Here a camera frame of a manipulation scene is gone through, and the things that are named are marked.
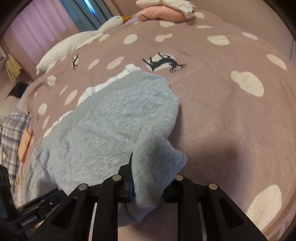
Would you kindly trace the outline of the grey New York sweatshirt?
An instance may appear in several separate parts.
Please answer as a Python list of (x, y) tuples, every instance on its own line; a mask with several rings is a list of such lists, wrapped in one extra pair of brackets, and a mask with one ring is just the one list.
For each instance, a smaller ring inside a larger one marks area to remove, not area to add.
[(118, 226), (141, 222), (187, 158), (168, 141), (179, 100), (165, 78), (134, 65), (84, 96), (33, 150), (21, 197), (27, 203), (59, 188), (96, 185), (131, 163), (135, 200), (118, 208)]

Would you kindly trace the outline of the folded orange bear garment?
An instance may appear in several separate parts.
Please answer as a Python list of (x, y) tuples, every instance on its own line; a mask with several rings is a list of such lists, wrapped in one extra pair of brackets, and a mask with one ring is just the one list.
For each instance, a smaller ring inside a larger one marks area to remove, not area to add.
[(31, 142), (32, 131), (28, 128), (25, 128), (21, 138), (20, 145), (18, 147), (18, 158), (23, 163), (26, 159), (26, 154)]

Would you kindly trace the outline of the blue plaid pillow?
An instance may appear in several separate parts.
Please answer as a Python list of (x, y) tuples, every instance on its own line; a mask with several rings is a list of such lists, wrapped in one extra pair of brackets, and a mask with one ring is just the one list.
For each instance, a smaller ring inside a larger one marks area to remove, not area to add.
[(18, 149), (25, 128), (30, 129), (31, 118), (17, 110), (5, 117), (1, 132), (1, 151), (3, 152), (2, 165), (7, 168), (11, 194), (13, 200), (18, 202), (18, 189), (23, 163), (19, 160)]

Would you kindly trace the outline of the lavender pillow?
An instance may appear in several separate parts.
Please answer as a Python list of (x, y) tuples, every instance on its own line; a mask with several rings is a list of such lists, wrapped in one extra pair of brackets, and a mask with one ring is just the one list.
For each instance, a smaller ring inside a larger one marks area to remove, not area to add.
[(29, 115), (28, 106), (27, 106), (27, 99), (28, 99), (29, 87), (26, 88), (25, 92), (23, 93), (22, 97), (18, 101), (16, 105), (16, 110), (25, 115)]

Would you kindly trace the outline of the beige headboard cushion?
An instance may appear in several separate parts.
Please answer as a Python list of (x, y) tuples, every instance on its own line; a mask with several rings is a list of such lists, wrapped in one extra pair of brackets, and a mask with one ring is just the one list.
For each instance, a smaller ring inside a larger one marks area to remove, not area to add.
[(5, 117), (9, 116), (10, 113), (15, 111), (18, 101), (18, 98), (10, 95), (3, 102), (3, 104), (1, 105), (1, 125), (4, 122)]

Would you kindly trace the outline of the yellow hanging tassel bundle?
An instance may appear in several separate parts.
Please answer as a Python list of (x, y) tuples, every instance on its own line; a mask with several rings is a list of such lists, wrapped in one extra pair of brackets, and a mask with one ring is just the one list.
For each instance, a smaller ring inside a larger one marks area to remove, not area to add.
[(11, 54), (9, 54), (7, 57), (5, 68), (10, 80), (12, 81), (12, 83), (15, 83), (20, 73), (22, 72), (22, 67), (19, 63), (17, 63), (14, 57), (11, 56)]

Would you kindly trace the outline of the white goose plush toy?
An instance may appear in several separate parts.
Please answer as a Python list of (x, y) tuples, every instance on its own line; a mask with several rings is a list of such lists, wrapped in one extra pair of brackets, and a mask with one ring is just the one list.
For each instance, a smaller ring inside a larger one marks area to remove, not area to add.
[(113, 16), (107, 20), (98, 30), (85, 31), (74, 34), (53, 46), (40, 60), (36, 66), (36, 75), (46, 73), (59, 60), (65, 58), (72, 51), (89, 43), (95, 37), (102, 36), (105, 32), (117, 28), (126, 23), (131, 16)]

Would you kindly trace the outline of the pink curtain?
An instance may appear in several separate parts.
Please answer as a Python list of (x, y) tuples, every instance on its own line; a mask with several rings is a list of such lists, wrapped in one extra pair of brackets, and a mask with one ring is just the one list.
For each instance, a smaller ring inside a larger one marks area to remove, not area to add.
[[(113, 16), (131, 16), (139, 11), (135, 1), (104, 1)], [(14, 19), (1, 39), (32, 79), (41, 58), (58, 42), (81, 32), (60, 1), (31, 1)]]

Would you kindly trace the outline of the teal curtain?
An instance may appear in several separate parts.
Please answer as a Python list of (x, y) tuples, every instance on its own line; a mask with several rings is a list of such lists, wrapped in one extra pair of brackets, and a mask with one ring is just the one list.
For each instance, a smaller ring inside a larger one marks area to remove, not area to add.
[(101, 0), (60, 0), (81, 32), (98, 30), (113, 17)]

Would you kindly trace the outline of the folded pink garment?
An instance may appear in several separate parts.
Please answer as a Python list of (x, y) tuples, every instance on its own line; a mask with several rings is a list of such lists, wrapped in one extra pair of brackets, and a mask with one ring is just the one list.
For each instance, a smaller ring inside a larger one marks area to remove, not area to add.
[(186, 17), (181, 11), (168, 6), (149, 6), (136, 13), (135, 17), (140, 21), (161, 19), (183, 22), (186, 20)]

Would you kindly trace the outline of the folded white garment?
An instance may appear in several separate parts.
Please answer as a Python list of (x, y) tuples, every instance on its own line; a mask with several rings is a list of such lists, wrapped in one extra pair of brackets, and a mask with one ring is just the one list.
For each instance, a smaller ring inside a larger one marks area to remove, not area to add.
[(139, 0), (136, 1), (136, 5), (141, 9), (151, 6), (168, 6), (179, 10), (186, 18), (193, 17), (193, 11), (196, 10), (196, 6), (190, 1), (182, 0)]

